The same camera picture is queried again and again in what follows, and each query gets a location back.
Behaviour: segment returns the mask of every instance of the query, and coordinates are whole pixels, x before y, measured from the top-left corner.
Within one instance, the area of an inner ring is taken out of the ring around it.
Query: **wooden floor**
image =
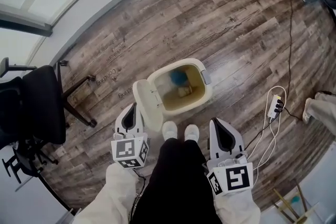
[[[317,90],[334,90],[336,28],[325,5],[293,4],[291,91],[288,109],[301,116],[305,99]],[[97,76],[72,97],[71,103],[98,121],[84,126],[72,116],[67,140],[46,149],[59,159],[43,176],[74,208],[93,201],[112,163],[114,121],[134,102],[133,82],[183,58],[201,60],[211,74],[214,93],[203,106],[175,118],[181,134],[199,126],[199,145],[208,158],[208,124],[212,117],[230,122],[247,144],[262,127],[267,91],[287,88],[290,0],[124,0],[95,22],[65,55],[62,69],[67,89],[85,75]],[[142,173],[150,176],[162,135],[151,133],[150,155]],[[253,189],[261,209],[302,180],[334,137],[317,121],[308,126],[284,112],[276,150],[259,172]],[[271,140],[269,130],[252,157],[254,165]]]

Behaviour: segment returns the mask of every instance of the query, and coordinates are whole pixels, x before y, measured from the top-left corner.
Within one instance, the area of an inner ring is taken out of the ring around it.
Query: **chair wheel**
[[[96,76],[89,75],[89,81],[96,81]]]
[[[59,65],[62,66],[62,67],[66,67],[68,65],[68,62],[69,61],[62,60],[62,61],[59,61]]]
[[[91,126],[92,128],[96,127],[96,126],[97,126],[97,122],[96,122],[95,120],[91,120],[91,121],[90,121],[90,126]]]

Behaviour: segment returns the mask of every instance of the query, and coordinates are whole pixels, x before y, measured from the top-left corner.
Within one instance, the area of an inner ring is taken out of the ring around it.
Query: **cream trash can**
[[[184,73],[183,86],[172,82],[172,72]],[[133,84],[133,94],[145,124],[159,132],[164,116],[174,116],[204,104],[212,96],[209,73],[201,61],[183,59],[152,73]]]

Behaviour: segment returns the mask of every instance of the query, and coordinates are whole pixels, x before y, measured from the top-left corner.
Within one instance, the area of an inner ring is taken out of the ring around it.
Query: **fiducial marker cube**
[[[112,157],[124,168],[138,168],[145,165],[148,154],[147,136],[111,141]]]
[[[253,188],[252,163],[214,167],[207,175],[215,196],[228,195]]]

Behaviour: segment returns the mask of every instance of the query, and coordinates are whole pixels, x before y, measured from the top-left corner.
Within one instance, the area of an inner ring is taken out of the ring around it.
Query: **white cable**
[[[253,148],[251,154],[248,156],[247,159],[250,159],[250,158],[251,158],[251,156],[253,155],[254,151],[256,150],[258,144],[260,143],[260,141],[261,141],[261,139],[262,139],[262,137],[263,137],[263,135],[264,135],[264,128],[265,128],[265,122],[266,122],[266,113],[267,113],[267,105],[268,105],[268,97],[269,97],[269,93],[271,92],[271,90],[273,90],[273,89],[275,89],[275,88],[282,88],[283,91],[285,92],[285,102],[284,102],[284,104],[283,104],[283,107],[285,107],[285,105],[286,105],[286,101],[287,101],[287,93],[286,93],[286,90],[284,89],[284,87],[282,87],[282,86],[274,86],[274,87],[272,87],[272,88],[267,92],[266,106],[265,106],[265,115],[264,115],[264,124],[262,125],[263,127],[262,127],[261,137],[259,138],[257,144],[255,145],[255,147]]]
[[[257,148],[259,142],[261,141],[261,139],[262,139],[262,137],[263,137],[263,135],[264,135],[264,128],[265,128],[265,122],[266,122],[266,112],[267,112],[268,97],[269,97],[269,93],[270,93],[271,90],[273,90],[274,88],[281,88],[281,89],[284,91],[284,93],[285,93],[285,102],[283,103],[282,110],[283,110],[283,109],[285,108],[285,106],[286,106],[286,102],[287,102],[287,93],[286,93],[286,90],[284,89],[284,87],[282,87],[282,86],[274,86],[274,87],[272,87],[272,88],[267,92],[267,97],[266,97],[266,107],[265,107],[265,115],[264,115],[264,124],[263,124],[263,127],[262,127],[263,131],[262,131],[262,133],[261,133],[261,137],[260,137],[260,139],[258,140],[257,144],[255,145],[255,147],[254,147],[253,151],[251,152],[250,156],[249,156],[247,159],[249,159],[249,158],[252,156],[252,154],[254,153],[255,149]],[[256,182],[257,182],[257,180],[258,180],[258,176],[259,176],[259,167],[263,166],[265,163],[268,162],[268,160],[270,159],[270,157],[271,157],[271,155],[272,155],[272,153],[273,153],[273,151],[274,151],[274,149],[275,149],[276,143],[277,143],[277,141],[276,141],[276,137],[277,137],[277,135],[279,134],[279,130],[280,130],[281,114],[279,115],[278,130],[277,130],[277,133],[276,133],[276,134],[274,134],[274,132],[273,132],[273,130],[272,130],[272,128],[271,128],[272,120],[273,120],[272,118],[269,120],[269,128],[270,128],[271,133],[272,133],[272,135],[273,135],[273,139],[272,139],[272,141],[269,143],[269,145],[268,145],[267,149],[265,150],[264,154],[262,155],[262,157],[261,157],[261,159],[260,159],[260,161],[259,161],[257,167],[253,169],[253,170],[257,170],[257,178],[256,178],[256,180],[255,180],[253,186],[256,184]],[[260,164],[261,161],[263,160],[265,154],[266,154],[267,151],[269,150],[271,144],[273,143],[273,141],[274,141],[274,146],[273,146],[273,149],[272,149],[271,153],[269,154],[267,160],[266,160],[265,162],[263,162],[262,164]]]

